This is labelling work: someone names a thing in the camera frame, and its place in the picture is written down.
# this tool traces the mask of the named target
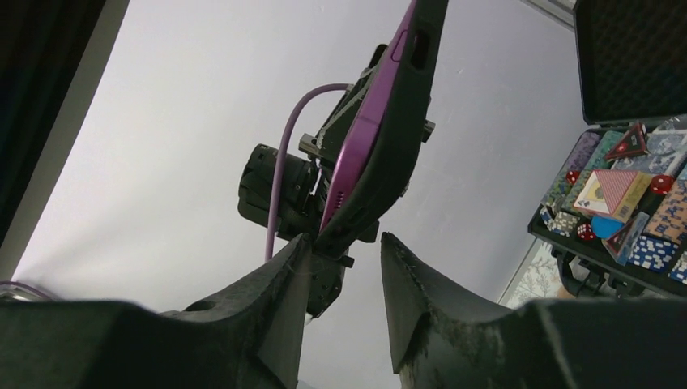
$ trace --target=red dice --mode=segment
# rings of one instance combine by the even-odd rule
[[[578,237],[584,241],[590,241],[596,239],[596,235],[591,230],[591,224],[583,223],[578,226]]]
[[[675,179],[673,177],[660,174],[658,176],[654,176],[651,179],[650,188],[651,191],[656,193],[657,195],[667,195],[670,191],[670,188],[672,188],[673,182],[675,182]]]
[[[569,183],[574,184],[575,182],[578,181],[579,178],[579,172],[576,172],[574,170],[570,170],[566,175],[565,179],[568,180]]]

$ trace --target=open case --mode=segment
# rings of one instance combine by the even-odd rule
[[[687,113],[686,11],[687,2],[578,1],[574,17],[582,111],[585,121],[593,126],[584,134],[599,138],[609,131],[624,134],[633,123],[642,122],[651,136],[667,119]],[[672,166],[670,175],[676,178],[686,161],[684,158],[679,167]],[[644,212],[651,217],[663,201],[664,195],[647,188],[633,216]],[[601,285],[608,284],[617,297],[637,296],[646,289],[664,296],[687,296],[687,284],[668,276],[685,252],[687,239],[675,244],[676,251],[660,271],[632,263],[622,265],[601,239],[584,240],[576,234],[579,225],[589,222],[584,214],[567,237],[547,227],[542,211],[548,208],[544,207],[541,205],[532,217],[528,231],[552,244],[552,255],[568,292],[594,296]],[[570,262],[575,257],[590,271],[585,280],[572,276]]]

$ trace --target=purple cable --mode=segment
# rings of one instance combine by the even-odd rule
[[[330,83],[317,87],[303,96],[293,107],[291,115],[288,117],[284,133],[281,135],[281,143],[279,144],[279,151],[277,152],[277,161],[275,166],[275,177],[272,180],[272,193],[270,196],[270,213],[267,217],[267,243],[265,244],[265,262],[272,259],[272,254],[275,249],[275,234],[277,231],[277,208],[279,207],[279,192],[281,189],[282,177],[284,176],[284,164],[286,161],[286,149],[288,148],[288,141],[291,139],[293,128],[296,126],[296,120],[301,115],[303,108],[316,96],[327,92],[345,91],[348,88],[347,83]]]
[[[21,289],[26,289],[29,292],[37,295],[38,297],[44,298],[45,300],[49,301],[54,301],[55,297],[50,296],[48,293],[45,293],[39,289],[36,289],[32,286],[26,285],[23,282],[18,282],[18,281],[0,281],[0,287],[2,286],[14,286],[16,288],[21,288]]]

